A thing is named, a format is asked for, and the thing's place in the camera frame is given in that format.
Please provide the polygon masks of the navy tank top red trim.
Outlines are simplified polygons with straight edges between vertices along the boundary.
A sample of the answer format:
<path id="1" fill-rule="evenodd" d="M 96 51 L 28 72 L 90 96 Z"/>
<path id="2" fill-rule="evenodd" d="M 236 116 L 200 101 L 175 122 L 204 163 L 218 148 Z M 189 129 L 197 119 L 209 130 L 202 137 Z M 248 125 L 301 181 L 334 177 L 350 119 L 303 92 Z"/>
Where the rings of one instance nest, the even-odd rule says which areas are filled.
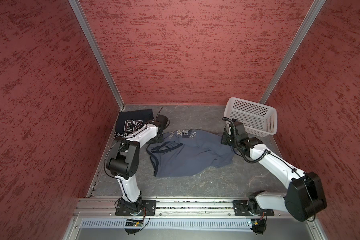
<path id="1" fill-rule="evenodd" d="M 154 114 L 152 109 L 121 112 L 119 113 L 115 124 L 113 139 L 117 137 L 127 137 L 141 129 L 145 123 L 153 119 Z"/>

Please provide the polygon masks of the grey blue tank top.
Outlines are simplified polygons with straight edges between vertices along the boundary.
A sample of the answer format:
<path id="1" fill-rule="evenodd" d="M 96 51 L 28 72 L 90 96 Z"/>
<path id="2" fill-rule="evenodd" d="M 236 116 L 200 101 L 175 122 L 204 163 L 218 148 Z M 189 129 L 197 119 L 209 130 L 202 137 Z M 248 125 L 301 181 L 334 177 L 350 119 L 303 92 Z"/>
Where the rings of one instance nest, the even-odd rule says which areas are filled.
<path id="1" fill-rule="evenodd" d="M 189 177 L 208 167 L 225 167 L 235 155 L 232 147 L 221 144 L 219 135 L 196 129 L 165 133 L 162 143 L 147 146 L 147 153 L 158 178 Z"/>

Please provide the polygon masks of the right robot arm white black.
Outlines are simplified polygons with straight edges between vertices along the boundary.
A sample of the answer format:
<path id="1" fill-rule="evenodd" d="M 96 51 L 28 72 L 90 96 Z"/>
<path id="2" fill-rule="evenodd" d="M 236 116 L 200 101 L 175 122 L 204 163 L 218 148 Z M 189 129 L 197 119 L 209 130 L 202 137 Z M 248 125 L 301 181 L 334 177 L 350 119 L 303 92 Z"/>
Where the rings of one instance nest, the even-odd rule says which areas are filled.
<path id="1" fill-rule="evenodd" d="M 286 188 L 286 193 L 259 191 L 249 196 L 246 210 L 253 216 L 267 210 L 287 212 L 300 222 L 316 216 L 327 208 L 327 200 L 320 177 L 305 172 L 272 152 L 262 141 L 249 138 L 244 132 L 231 129 L 224 132 L 221 143 L 232 147 L 251 164 L 261 164 Z"/>

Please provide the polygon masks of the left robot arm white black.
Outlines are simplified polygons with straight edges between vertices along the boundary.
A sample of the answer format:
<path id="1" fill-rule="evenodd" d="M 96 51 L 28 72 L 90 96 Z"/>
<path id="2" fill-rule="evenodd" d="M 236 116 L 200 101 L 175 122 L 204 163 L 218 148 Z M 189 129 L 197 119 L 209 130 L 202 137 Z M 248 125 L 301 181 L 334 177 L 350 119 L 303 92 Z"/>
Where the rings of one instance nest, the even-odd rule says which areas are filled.
<path id="1" fill-rule="evenodd" d="M 140 149 L 146 144 L 161 143 L 169 124 L 168 118 L 159 116 L 126 137 L 116 137 L 106 153 L 105 173 L 118 181 L 122 191 L 118 206 L 129 215 L 138 216 L 144 211 L 142 193 L 136 180 Z"/>

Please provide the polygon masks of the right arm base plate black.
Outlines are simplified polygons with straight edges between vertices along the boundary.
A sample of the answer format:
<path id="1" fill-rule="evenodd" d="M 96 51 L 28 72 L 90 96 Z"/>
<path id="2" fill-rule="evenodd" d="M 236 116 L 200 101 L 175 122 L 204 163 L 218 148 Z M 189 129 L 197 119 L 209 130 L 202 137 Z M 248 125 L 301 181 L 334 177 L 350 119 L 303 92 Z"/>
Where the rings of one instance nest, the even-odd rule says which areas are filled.
<path id="1" fill-rule="evenodd" d="M 254 201 L 248 200 L 233 201 L 233 210 L 237 217 L 272 217 L 275 215 L 273 210 L 261 209 Z"/>

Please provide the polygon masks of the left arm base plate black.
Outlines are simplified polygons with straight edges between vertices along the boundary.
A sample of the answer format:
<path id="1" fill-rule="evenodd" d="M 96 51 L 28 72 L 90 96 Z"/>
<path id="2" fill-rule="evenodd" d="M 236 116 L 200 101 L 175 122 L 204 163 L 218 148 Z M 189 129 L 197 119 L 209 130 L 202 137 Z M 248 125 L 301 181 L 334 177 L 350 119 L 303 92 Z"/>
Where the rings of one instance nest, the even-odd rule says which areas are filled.
<path id="1" fill-rule="evenodd" d="M 130 203 L 125 200 L 115 202 L 116 216 L 154 216 L 156 212 L 155 200 L 138 199 L 136 203 Z"/>

